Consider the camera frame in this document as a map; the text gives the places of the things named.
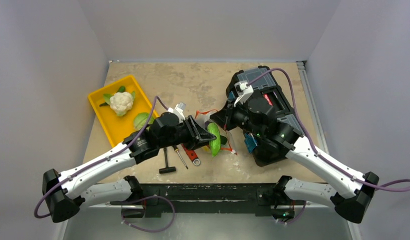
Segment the white cauliflower toy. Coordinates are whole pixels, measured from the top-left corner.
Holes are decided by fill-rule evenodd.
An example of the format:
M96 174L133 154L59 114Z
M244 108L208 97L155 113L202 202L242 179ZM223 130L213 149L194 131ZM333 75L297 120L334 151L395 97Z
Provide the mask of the white cauliflower toy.
M125 86L120 86L116 93L105 93L102 95L104 100L99 107L110 106L110 108L116 113L118 117L124 116L129 110L132 109L135 92L126 91Z

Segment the red adjustable wrench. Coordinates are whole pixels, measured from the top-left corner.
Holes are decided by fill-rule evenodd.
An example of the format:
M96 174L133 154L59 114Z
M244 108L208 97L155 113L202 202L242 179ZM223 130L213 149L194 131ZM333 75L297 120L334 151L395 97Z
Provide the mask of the red adjustable wrench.
M184 144L182 145L182 147L184 151L186 152L187 156L189 157L189 159L191 160L191 162L193 163L193 165L197 167L200 166L201 161L198 155L196 154L196 152L194 150L187 149Z

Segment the yellow plastic tray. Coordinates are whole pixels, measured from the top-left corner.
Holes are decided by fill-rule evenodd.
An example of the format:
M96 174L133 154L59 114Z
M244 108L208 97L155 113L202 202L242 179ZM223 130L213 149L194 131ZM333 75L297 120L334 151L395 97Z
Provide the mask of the yellow plastic tray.
M125 91L134 95L133 107L125 115L117 116L110 106L101 106L109 98L124 87ZM140 113L149 113L152 103L132 75L123 77L98 90L88 94L92 106L104 132L112 147L135 131L134 119Z

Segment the aluminium frame rail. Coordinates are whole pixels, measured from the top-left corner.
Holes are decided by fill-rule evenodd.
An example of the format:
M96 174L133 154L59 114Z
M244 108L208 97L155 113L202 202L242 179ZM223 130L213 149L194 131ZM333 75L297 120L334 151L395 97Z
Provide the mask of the aluminium frame rail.
M149 98L161 97L168 106L183 101L186 112L220 108L225 101L225 88L232 75L239 70L256 67L255 62L112 62L105 84L111 84L132 75ZM329 137L328 108L332 93L314 76L309 64L300 62L270 62L271 68L282 68L291 77L298 112L318 146L334 151ZM291 160L265 167L255 165L247 154L238 129L233 130L237 155L224 152L211 158L200 151L202 165L184 169L173 151L170 161L177 172L158 175L163 164L159 155L140 166L113 174L106 182L135 175L143 183L265 183L274 182L282 175L291 175L305 181L318 177ZM316 204L308 204L303 215L293 224L283 226L271 217L253 214L195 214L179 213L166 231L146 233L121 223L120 209L113 206L95 206L70 219L63 234L65 240L359 240L358 225L346 222L335 212Z

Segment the clear zip top bag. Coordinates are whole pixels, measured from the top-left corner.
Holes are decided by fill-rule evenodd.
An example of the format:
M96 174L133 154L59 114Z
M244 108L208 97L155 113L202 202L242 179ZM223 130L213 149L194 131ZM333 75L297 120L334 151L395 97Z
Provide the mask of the clear zip top bag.
M217 156L222 151L228 151L233 155L237 155L232 134L218 126L213 120L210 119L210 116L216 112L216 109L207 111L197 110L194 115L196 122L216 137L216 139L211 140L205 146L205 149L211 154L212 157Z

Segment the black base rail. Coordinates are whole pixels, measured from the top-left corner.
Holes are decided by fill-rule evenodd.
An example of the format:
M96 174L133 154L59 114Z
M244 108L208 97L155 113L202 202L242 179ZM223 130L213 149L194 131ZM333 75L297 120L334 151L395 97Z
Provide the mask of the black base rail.
M111 202L124 208L136 204L145 207L147 218L172 211L291 218L290 207L300 207L304 201L290 200L278 191L275 183L145 183L129 199Z

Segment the black yellow screwdriver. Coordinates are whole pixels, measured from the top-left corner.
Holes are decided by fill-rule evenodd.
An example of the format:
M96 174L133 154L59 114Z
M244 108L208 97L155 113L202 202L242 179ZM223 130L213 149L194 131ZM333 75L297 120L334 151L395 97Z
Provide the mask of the black yellow screwdriver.
M185 168L188 170L189 168L188 168L185 160L183 159L178 146L173 145L172 147L173 147L174 151L177 153L177 155L179 156L179 158L180 158L181 162L183 163L183 165L185 166Z

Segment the green pepper toy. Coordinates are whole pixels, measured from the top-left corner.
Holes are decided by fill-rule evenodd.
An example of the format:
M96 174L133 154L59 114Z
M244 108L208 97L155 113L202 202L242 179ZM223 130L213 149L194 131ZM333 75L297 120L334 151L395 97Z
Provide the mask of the green pepper toy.
M211 122L207 126L207 131L215 136L215 138L209 141L209 148L211 151L211 156L215 157L221 148L221 141L220 141L220 132L219 127L214 123Z

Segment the black toolbox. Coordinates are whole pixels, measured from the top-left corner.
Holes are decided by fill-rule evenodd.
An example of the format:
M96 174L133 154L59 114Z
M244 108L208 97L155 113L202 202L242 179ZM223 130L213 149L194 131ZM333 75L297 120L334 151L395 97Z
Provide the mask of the black toolbox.
M303 135L294 108L291 107L281 86L276 82L269 67L258 66L235 73L226 88L227 101L235 101L234 84L247 81L253 94L244 104L239 104L245 145L255 163L266 166L286 159L294 143Z

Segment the pale green cabbage toy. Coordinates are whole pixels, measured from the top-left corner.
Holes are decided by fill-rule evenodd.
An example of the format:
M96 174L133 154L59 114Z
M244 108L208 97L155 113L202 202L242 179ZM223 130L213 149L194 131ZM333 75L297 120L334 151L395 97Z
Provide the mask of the pale green cabbage toy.
M141 112L139 114L137 114L133 120L133 128L138 131L140 130L144 125L149 125L152 124L154 122L154 117L151 116L149 121L147 121L149 117L149 113L147 112Z

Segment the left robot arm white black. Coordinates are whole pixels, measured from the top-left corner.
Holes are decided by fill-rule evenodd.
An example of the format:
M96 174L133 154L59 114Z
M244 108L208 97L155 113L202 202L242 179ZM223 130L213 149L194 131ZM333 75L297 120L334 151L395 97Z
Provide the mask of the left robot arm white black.
M176 114L165 112L88 163L62 172L53 168L46 171L42 176L40 200L46 203L49 211L45 217L51 217L54 223L73 217L87 204L87 198L94 195L90 192L92 186L120 170L157 156L160 149L185 145L189 150L196 150L216 138L192 116L180 120Z

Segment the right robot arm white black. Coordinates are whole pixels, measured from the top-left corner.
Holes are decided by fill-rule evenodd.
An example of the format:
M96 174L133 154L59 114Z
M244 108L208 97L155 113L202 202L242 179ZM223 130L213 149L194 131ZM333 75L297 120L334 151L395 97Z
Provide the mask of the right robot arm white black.
M210 119L227 131L241 128L245 140L256 143L251 151L256 165L263 167L290 159L326 182L323 185L283 176L273 190L277 202L310 201L333 207L350 222L362 222L375 193L373 185L379 182L375 173L353 170L315 147L299 129L282 121L276 107L263 98L245 104L234 104L229 99Z

